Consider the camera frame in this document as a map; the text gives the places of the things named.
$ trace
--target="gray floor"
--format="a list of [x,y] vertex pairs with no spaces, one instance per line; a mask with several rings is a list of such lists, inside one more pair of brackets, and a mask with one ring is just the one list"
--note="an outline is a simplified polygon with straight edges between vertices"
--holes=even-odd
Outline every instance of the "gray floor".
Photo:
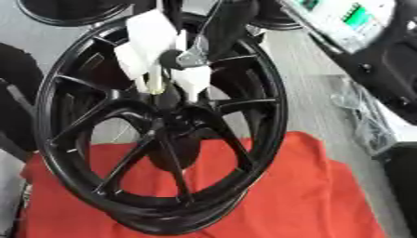
[[[63,29],[29,20],[12,0],[0,0],[0,26],[0,42],[31,53],[45,73],[87,30],[87,27]],[[284,77],[289,94],[289,129],[322,139],[331,158],[350,165],[387,237],[410,237],[381,166],[355,144],[353,129],[345,115],[330,102],[331,80],[336,80],[343,71],[303,32],[268,33],[267,36],[268,51]],[[112,138],[122,128],[115,128]],[[100,132],[96,135],[98,139],[102,137]]]

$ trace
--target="black wheel rim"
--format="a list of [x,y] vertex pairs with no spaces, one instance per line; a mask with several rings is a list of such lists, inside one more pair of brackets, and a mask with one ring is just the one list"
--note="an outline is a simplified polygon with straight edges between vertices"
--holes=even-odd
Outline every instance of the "black wheel rim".
[[[194,15],[186,15],[184,18],[184,27],[191,33],[197,31],[199,23],[202,22],[201,17]],[[184,186],[181,168],[175,171],[173,165],[171,172],[179,188],[176,197],[137,196],[116,190],[112,185],[127,171],[128,168],[124,165],[134,165],[138,161],[136,158],[141,158],[149,152],[143,149],[156,139],[169,151],[168,138],[156,136],[166,135],[163,131],[168,129],[161,126],[161,122],[168,125],[168,120],[165,117],[156,118],[155,113],[158,113],[155,112],[155,108],[143,103],[141,95],[138,96],[127,89],[131,88],[131,83],[120,70],[116,70],[119,80],[117,85],[97,85],[77,76],[86,65],[95,61],[93,56],[97,56],[98,52],[102,57],[108,58],[107,60],[114,60],[113,48],[126,41],[125,20],[117,20],[83,36],[58,60],[41,85],[36,103],[35,130],[40,151],[45,156],[49,169],[67,189],[130,228],[152,234],[178,234],[206,227],[230,212],[242,199],[248,187],[274,160],[286,131],[288,116],[286,94],[279,74],[272,61],[256,43],[248,36],[242,37],[235,44],[233,53],[225,56],[227,59],[211,64],[212,84],[222,87],[231,99],[208,103],[201,97],[201,103],[182,103],[179,106],[181,109],[176,111],[180,112],[181,116],[192,115],[193,129],[198,130],[200,126],[210,127],[225,138],[224,141],[235,151],[238,168],[213,186],[191,193],[186,185]],[[244,83],[227,80],[231,75],[246,75],[248,81]],[[81,117],[62,129],[62,125],[65,124],[62,121],[65,121],[65,118],[60,117],[60,110],[64,110],[65,107],[61,105],[68,104],[65,103],[65,95],[68,93],[66,90],[73,86],[76,86],[77,91],[79,88],[91,89],[87,93],[88,96],[94,98],[93,101],[100,99],[100,102],[92,108],[87,108],[87,112],[84,111]],[[246,118],[257,118],[252,120],[256,123],[250,124],[253,140],[250,152],[242,147],[230,127],[222,120],[223,114],[242,109],[249,109],[249,112],[245,112]],[[114,176],[110,174],[105,179],[99,179],[87,166],[80,165],[80,161],[84,161],[80,154],[84,152],[74,154],[68,151],[79,148],[77,139],[100,120],[117,116],[126,119],[145,135],[138,142],[136,149],[131,151],[134,156],[126,156],[121,160],[122,168],[115,170],[118,172],[114,173]],[[178,165],[179,160],[175,159],[175,153],[171,153],[171,159],[177,161]],[[174,223],[162,222],[167,218],[172,219]],[[200,220],[187,222],[183,221],[184,218]],[[175,219],[179,223],[175,225],[176,229],[172,229]]]
[[76,27],[108,20],[130,6],[130,4],[100,4],[88,1],[75,4],[74,1],[53,0],[45,4],[36,0],[16,0],[19,9],[29,18],[53,26]]
[[289,31],[302,28],[287,13],[281,10],[282,6],[275,0],[260,0],[260,12],[250,23],[253,26],[276,31]]

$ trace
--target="wheel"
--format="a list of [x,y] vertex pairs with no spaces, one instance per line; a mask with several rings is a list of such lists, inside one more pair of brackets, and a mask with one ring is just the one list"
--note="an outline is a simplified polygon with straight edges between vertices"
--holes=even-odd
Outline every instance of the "wheel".
[[[201,17],[184,15],[190,42],[201,22]],[[143,95],[114,57],[114,47],[127,40],[125,20],[110,22],[84,35],[53,66],[36,102],[40,152],[69,191],[132,229],[180,234],[207,227],[231,212],[274,161],[288,116],[281,78],[262,49],[244,36],[210,64],[212,87],[228,99],[214,99],[206,90],[197,103],[189,103],[170,81],[163,94]],[[223,117],[234,112],[248,124],[250,151]],[[140,137],[99,177],[88,164],[87,150],[94,126],[111,118],[122,118]],[[235,165],[217,182],[193,191],[182,172],[192,169],[198,156],[193,151],[209,138],[224,141]],[[175,194],[156,197],[121,188],[123,177],[146,154],[173,177]]]
[[301,29],[295,20],[281,10],[281,4],[275,0],[260,0],[260,12],[250,23],[253,26],[276,31]]
[[83,26],[110,19],[129,7],[106,0],[16,0],[28,17],[54,26]]

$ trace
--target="red fabric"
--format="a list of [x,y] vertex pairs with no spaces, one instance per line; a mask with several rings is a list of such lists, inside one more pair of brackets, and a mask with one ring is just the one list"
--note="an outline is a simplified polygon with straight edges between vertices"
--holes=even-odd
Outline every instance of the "red fabric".
[[[127,147],[94,146],[93,167],[105,174]],[[189,185],[198,190],[214,182],[215,176],[227,174],[234,165],[228,157],[232,152],[221,141],[205,141],[198,163],[186,174]],[[155,169],[148,160],[139,165],[124,180],[125,189],[140,194],[175,193],[168,173]],[[34,189],[23,214],[20,238],[153,237],[129,230],[77,200],[47,172],[39,156],[23,175]],[[382,238],[383,232],[346,165],[328,159],[318,140],[290,132],[276,161],[236,210],[203,231],[177,237]]]

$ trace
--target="black machine arm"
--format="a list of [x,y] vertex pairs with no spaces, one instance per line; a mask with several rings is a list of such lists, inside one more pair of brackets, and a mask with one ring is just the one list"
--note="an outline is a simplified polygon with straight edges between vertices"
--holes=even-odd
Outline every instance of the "black machine arm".
[[391,24],[367,48],[336,54],[320,47],[356,82],[411,124],[417,125],[417,2],[397,1]]

